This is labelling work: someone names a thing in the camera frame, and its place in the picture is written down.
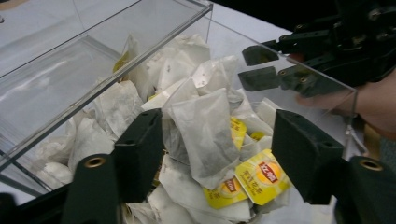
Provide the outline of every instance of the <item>paper sachet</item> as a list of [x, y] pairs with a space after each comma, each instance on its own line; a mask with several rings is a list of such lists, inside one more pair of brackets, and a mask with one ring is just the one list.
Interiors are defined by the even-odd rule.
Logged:
[[48, 162], [44, 168], [36, 173], [37, 177], [50, 188], [57, 189], [73, 180], [69, 168], [59, 162]]
[[238, 91], [244, 94], [245, 99], [242, 104], [232, 112], [231, 115], [245, 123], [247, 126], [247, 132], [249, 134], [261, 132], [267, 136], [272, 136], [274, 130], [267, 123], [262, 121], [259, 116], [257, 116], [243, 90]]
[[[117, 72], [125, 64], [132, 61], [136, 56], [139, 55], [138, 42], [132, 36], [128, 35], [127, 51], [120, 57], [113, 67], [113, 73]], [[150, 81], [149, 73], [145, 66], [139, 64], [133, 70], [131, 70], [127, 76], [123, 77], [121, 81], [130, 80], [134, 83], [136, 90], [143, 102], [146, 102], [150, 95], [154, 93], [153, 83]]]
[[143, 112], [143, 102], [131, 81], [115, 83], [93, 102], [99, 124], [114, 141]]
[[35, 151], [39, 160], [67, 164], [76, 138], [77, 126], [73, 118], [65, 124], [65, 135], [54, 136], [42, 141]]
[[264, 205], [290, 187], [289, 178], [277, 163], [271, 149], [239, 164], [235, 175], [250, 200]]
[[148, 202], [156, 211], [158, 223], [162, 224], [193, 224], [186, 208], [174, 203], [165, 188], [158, 186], [149, 196]]
[[99, 126], [95, 119], [84, 118], [78, 126], [76, 141], [70, 155], [68, 167], [72, 173], [76, 171], [78, 163], [93, 154], [110, 154], [114, 142]]
[[210, 48], [199, 35], [178, 35], [167, 47], [186, 52], [195, 65], [210, 60]]
[[192, 179], [190, 167], [163, 157], [163, 166], [160, 171], [160, 181], [169, 197], [188, 210], [196, 210], [210, 216], [220, 217], [230, 221], [248, 221], [250, 211], [248, 201], [244, 200], [230, 206], [214, 209], [206, 201], [202, 187]]
[[181, 86], [169, 97], [163, 105], [163, 143], [169, 152], [169, 155], [184, 164], [190, 164], [187, 155], [186, 146], [181, 137], [180, 130], [177, 128], [175, 122], [171, 119], [169, 113], [171, 112], [172, 104], [198, 98], [198, 92], [195, 89], [191, 78], [187, 79]]
[[226, 90], [172, 104], [172, 119], [186, 146], [192, 177], [207, 189], [233, 176], [239, 150], [230, 132]]

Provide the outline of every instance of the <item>lipton tea bag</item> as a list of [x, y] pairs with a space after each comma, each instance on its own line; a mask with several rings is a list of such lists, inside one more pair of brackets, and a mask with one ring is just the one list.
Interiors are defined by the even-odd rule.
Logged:
[[277, 163], [271, 149], [265, 149], [239, 164], [235, 175], [250, 200], [258, 205], [270, 202], [290, 187], [290, 180]]
[[241, 184], [233, 177], [222, 182], [216, 189], [205, 189], [207, 202], [213, 208], [219, 209], [248, 198]]
[[199, 211], [236, 223], [250, 220], [250, 210], [247, 200], [233, 203], [220, 209], [209, 206], [202, 187], [191, 177], [190, 167], [173, 160], [169, 155], [163, 157], [160, 182], [172, 201], [187, 208], [189, 211]]
[[172, 105], [172, 119], [186, 146], [192, 177], [207, 189], [233, 176], [239, 150], [230, 132], [225, 89]]

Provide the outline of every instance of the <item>tea bag wrapper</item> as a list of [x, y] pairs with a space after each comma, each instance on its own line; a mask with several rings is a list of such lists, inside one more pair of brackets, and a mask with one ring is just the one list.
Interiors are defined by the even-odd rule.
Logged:
[[171, 116], [186, 146], [192, 177], [207, 189], [233, 177], [239, 150], [230, 131], [226, 90], [172, 105]]
[[190, 167], [173, 160], [169, 155], [163, 157], [163, 165], [160, 171], [160, 181], [169, 197], [181, 206], [220, 217], [230, 221], [248, 221], [250, 211], [248, 201], [244, 200], [230, 206], [214, 209], [206, 201], [202, 187], [192, 179]]

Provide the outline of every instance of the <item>black mechanical part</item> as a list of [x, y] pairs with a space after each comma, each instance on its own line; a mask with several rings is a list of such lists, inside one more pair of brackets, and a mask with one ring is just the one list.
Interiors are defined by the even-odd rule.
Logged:
[[338, 224], [396, 223], [396, 174], [367, 157], [342, 159], [343, 147], [298, 114], [276, 111], [272, 151], [303, 199], [334, 208]]
[[19, 206], [12, 195], [0, 193], [0, 223], [121, 223], [120, 203], [141, 202], [151, 190], [163, 155], [161, 117], [160, 109], [140, 114], [111, 155], [78, 164], [71, 184]]
[[246, 91], [269, 90], [278, 88], [280, 85], [279, 77], [273, 66], [242, 72], [238, 76]]
[[[284, 54], [304, 55], [305, 65], [350, 87], [382, 80], [396, 67], [396, 0], [336, 3], [338, 15], [299, 24], [277, 43], [263, 44]], [[260, 63], [255, 52], [260, 48], [248, 49], [248, 65]]]
[[279, 57], [277, 56], [277, 53], [274, 52], [273, 48], [276, 48], [275, 40], [262, 43], [262, 45], [250, 46], [242, 50], [242, 55], [244, 56], [247, 66], [269, 63], [279, 60]]
[[146, 199], [163, 157], [161, 109], [143, 112], [124, 132], [111, 153], [125, 203]]
[[348, 168], [348, 192], [361, 223], [395, 223], [396, 174], [386, 164], [366, 157], [353, 157]]
[[329, 204], [333, 164], [343, 146], [308, 119], [278, 109], [272, 143], [277, 161], [305, 202]]
[[78, 163], [61, 223], [121, 223], [116, 171], [110, 155], [91, 155]]

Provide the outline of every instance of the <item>human hand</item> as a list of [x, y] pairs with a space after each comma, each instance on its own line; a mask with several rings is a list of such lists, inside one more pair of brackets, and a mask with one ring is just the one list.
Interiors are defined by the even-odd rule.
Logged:
[[[291, 58], [296, 61], [303, 60], [301, 55], [291, 55]], [[381, 81], [369, 82], [356, 89], [358, 96], [355, 112], [378, 134], [390, 140], [396, 140], [396, 69]], [[343, 94], [346, 93], [339, 91], [310, 98], [298, 95], [296, 100], [301, 105], [350, 111], [352, 99], [338, 104]]]

